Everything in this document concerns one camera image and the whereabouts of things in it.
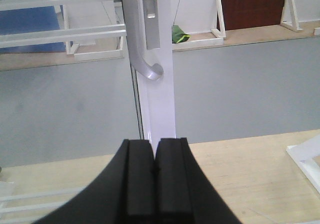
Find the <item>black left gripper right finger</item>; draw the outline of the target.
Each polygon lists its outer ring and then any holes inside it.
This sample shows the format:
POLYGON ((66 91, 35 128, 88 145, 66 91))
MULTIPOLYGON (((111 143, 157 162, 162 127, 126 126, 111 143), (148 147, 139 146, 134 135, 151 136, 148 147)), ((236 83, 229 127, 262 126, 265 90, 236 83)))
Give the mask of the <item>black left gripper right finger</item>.
POLYGON ((239 224, 203 173, 186 138, 163 138, 155 157, 160 224, 239 224))

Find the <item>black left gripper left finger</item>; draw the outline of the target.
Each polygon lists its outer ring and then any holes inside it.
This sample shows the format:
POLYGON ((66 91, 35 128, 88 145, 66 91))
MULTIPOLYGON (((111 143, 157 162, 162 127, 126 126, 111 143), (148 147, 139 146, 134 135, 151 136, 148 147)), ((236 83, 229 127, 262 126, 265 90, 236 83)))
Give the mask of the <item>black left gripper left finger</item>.
POLYGON ((154 156, 147 140, 125 139, 101 173, 38 224, 156 223, 154 156))

